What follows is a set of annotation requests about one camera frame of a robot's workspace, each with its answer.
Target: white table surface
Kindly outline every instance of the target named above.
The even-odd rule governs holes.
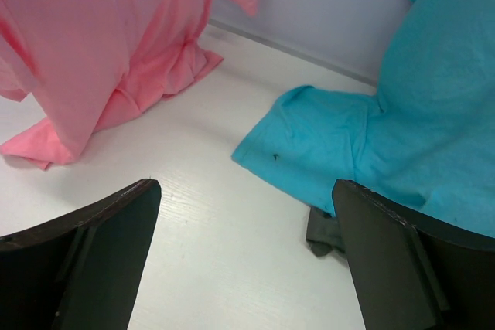
[[[184,94],[93,136],[77,164],[43,172],[0,159],[0,236],[151,177],[162,205],[129,329],[364,329],[347,263],[306,247],[308,208],[230,154],[290,88],[374,88],[213,26],[201,45],[225,61]],[[42,116],[31,98],[0,99],[0,141]]]

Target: dark gray cloth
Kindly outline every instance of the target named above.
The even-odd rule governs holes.
[[[309,211],[306,242],[317,257],[324,257],[334,249],[345,253],[339,221],[314,206]]]

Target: white wall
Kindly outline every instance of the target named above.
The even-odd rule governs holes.
[[[258,16],[249,19],[229,1],[217,0],[213,19],[376,80],[409,5],[408,0],[261,0]]]

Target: white floor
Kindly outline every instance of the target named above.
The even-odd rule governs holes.
[[[184,94],[93,136],[77,164],[42,172],[0,159],[0,236],[151,177],[162,206],[129,329],[364,329],[346,262],[305,245],[307,207],[230,154],[290,88],[374,89],[212,26],[202,46],[225,61]],[[1,99],[0,142],[42,115],[31,99]]]

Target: pink fabric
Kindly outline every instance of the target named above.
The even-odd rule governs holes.
[[[47,118],[0,146],[46,168],[95,131],[139,117],[221,57],[198,37],[213,0],[0,0],[0,94],[33,94]],[[253,15],[257,0],[233,0]]]

